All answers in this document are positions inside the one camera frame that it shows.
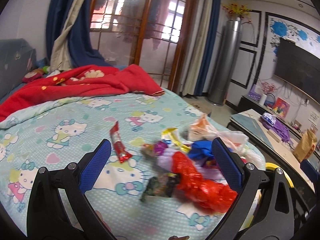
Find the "light blue polka dot sheet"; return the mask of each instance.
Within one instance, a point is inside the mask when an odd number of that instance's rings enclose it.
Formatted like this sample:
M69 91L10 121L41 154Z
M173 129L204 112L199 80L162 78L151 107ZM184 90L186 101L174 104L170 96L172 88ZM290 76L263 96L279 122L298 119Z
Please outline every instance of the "light blue polka dot sheet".
M119 121L120 136L133 157L123 164L115 153L94 188L85 193L121 240L166 240L170 236L206 238L223 214L197 208L176 192L172 198L139 198L148 179L164 172L140 153L143 143L159 140L161 131L177 127L181 133L201 112L165 90L161 97L125 94L95 98L64 98L29 107L0 123L0 201L26 234L28 200L39 167L63 169L94 150ZM213 120L218 130L227 130ZM247 146L260 157L251 144ZM63 191L61 197L73 224L76 218Z

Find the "screw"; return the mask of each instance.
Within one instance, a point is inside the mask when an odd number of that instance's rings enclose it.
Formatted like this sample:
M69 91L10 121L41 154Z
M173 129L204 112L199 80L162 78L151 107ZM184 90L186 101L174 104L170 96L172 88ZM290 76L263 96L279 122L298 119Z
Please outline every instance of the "screw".
M38 170L39 173L44 173L45 172L45 167L41 167L39 170Z
M252 163L247 163L246 167L251 171L254 170L254 165Z
M276 168L276 171L277 171L279 174L283 174L283 170L280 169L280 168Z
M77 164L76 163L69 163L68 164L68 169L69 170L74 170L76 168Z

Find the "dark blue curtain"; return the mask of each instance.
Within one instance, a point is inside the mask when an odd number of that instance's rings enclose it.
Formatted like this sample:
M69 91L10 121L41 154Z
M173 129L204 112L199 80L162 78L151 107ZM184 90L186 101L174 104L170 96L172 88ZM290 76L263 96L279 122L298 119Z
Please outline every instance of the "dark blue curtain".
M73 0L51 0L46 25L47 57L51 58L54 41L61 34ZM90 42L90 3L84 0L78 17L68 35L68 48L73 67L90 64L111 66Z
M211 17L210 17L210 24L208 29L208 36L206 40L206 45L204 48L204 54L202 58L202 63L195 87L195 96L201 96L205 79L207 78L207 73L209 70L211 56L213 51L214 42L216 40L216 33L218 28L218 21L219 21L219 13L221 7L221 0L212 0L212 9L211 9Z

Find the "glass door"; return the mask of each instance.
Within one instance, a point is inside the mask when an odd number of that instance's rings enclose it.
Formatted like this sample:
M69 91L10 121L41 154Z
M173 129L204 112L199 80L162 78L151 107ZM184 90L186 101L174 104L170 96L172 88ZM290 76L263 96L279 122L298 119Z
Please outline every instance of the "glass door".
M96 0L90 38L107 62L128 66L134 62L146 0Z
M151 0L140 66L164 88L172 74L185 5L186 0Z
M190 0L94 0L92 47L110 64L136 63L160 86L172 89L183 61L187 4Z

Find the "purple wrapper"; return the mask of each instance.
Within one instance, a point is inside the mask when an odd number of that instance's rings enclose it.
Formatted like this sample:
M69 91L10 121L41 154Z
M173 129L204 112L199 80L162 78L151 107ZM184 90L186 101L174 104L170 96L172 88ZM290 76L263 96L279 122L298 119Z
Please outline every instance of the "purple wrapper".
M166 143L164 143L163 141L158 141L153 145L153 150L158 156L161 156L163 155L163 152L165 149L167 149L167 147L168 145Z

